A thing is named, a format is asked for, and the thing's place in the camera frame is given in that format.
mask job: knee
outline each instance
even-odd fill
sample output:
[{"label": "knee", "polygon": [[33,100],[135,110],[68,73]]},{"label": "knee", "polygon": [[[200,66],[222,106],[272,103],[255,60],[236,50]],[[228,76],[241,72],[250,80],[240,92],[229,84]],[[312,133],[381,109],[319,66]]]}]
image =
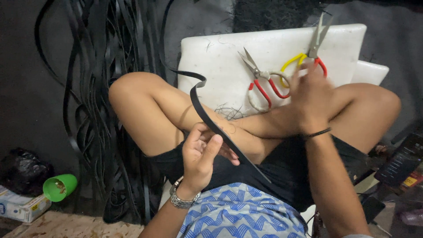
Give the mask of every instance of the knee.
[{"label": "knee", "polygon": [[359,99],[366,100],[386,112],[397,115],[401,111],[401,100],[393,92],[369,83],[355,83],[359,87]]},{"label": "knee", "polygon": [[110,86],[109,101],[113,102],[123,95],[148,93],[149,90],[154,90],[161,83],[165,83],[165,81],[152,73],[132,72],[125,74]]}]

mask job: silver wristwatch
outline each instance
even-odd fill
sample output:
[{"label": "silver wristwatch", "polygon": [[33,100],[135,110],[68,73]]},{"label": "silver wristwatch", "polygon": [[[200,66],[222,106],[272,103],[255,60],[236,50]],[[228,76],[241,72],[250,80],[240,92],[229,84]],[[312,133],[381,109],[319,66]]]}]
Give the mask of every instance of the silver wristwatch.
[{"label": "silver wristwatch", "polygon": [[169,191],[170,192],[170,202],[176,208],[179,208],[179,209],[190,209],[194,205],[195,201],[197,201],[197,199],[200,197],[201,192],[198,193],[192,201],[185,201],[185,200],[182,200],[182,199],[178,198],[178,196],[176,195],[176,189],[179,187],[179,184],[181,184],[181,181],[182,181],[183,178],[184,178],[183,176],[180,177],[175,182],[175,184],[173,184],[172,187],[170,188],[170,191]]}]

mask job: person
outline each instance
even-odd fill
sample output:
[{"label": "person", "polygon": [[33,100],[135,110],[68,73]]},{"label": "person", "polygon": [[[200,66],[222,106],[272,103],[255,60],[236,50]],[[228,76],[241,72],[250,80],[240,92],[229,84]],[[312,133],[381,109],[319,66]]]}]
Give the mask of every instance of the person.
[{"label": "person", "polygon": [[332,238],[371,235],[353,188],[354,168],[368,162],[366,154],[401,102],[365,83],[334,89],[313,65],[306,67],[307,75],[297,71],[290,80],[291,103],[267,113],[228,121],[203,105],[272,183],[240,164],[202,123],[190,97],[157,75],[134,72],[112,84],[109,99],[118,118],[175,183],[141,238],[303,238],[307,224],[300,212],[312,204]]}]

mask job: yellow-handled scissors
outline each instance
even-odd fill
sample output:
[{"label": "yellow-handled scissors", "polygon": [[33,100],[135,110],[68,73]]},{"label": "yellow-handled scissors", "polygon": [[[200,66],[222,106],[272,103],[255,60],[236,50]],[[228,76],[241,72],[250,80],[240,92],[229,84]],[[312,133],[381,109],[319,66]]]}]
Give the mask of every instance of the yellow-handled scissors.
[{"label": "yellow-handled scissors", "polygon": [[[323,75],[327,76],[327,70],[324,63],[321,61],[321,59],[317,56],[317,51],[319,50],[319,47],[327,33],[327,30],[330,27],[330,24],[332,23],[333,17],[330,18],[328,24],[323,28],[323,30],[320,32],[320,28],[322,27],[322,20],[323,20],[323,14],[321,14],[319,19],[319,24],[317,25],[316,29],[314,30],[313,37],[311,38],[310,48],[308,50],[307,54],[300,53],[299,55],[295,56],[294,58],[288,60],[282,68],[280,69],[282,72],[285,71],[286,67],[291,64],[292,62],[298,60],[297,65],[300,66],[302,64],[302,61],[309,57],[314,59],[314,66],[320,65],[320,67],[323,69]],[[286,89],[289,88],[288,85],[286,85],[282,78],[280,78],[280,83],[282,86]]]}]

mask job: black bracelet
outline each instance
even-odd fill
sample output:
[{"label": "black bracelet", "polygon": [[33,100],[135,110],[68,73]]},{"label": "black bracelet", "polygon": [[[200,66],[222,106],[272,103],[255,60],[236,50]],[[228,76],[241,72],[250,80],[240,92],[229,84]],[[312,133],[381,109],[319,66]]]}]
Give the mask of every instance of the black bracelet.
[{"label": "black bracelet", "polygon": [[326,128],[322,131],[319,131],[319,132],[316,132],[316,133],[313,133],[313,134],[304,135],[303,137],[304,137],[304,139],[309,139],[309,138],[312,138],[312,137],[315,137],[315,136],[318,136],[318,135],[321,135],[321,134],[325,134],[326,132],[330,132],[331,130],[332,130],[332,127],[328,127],[328,128]]}]

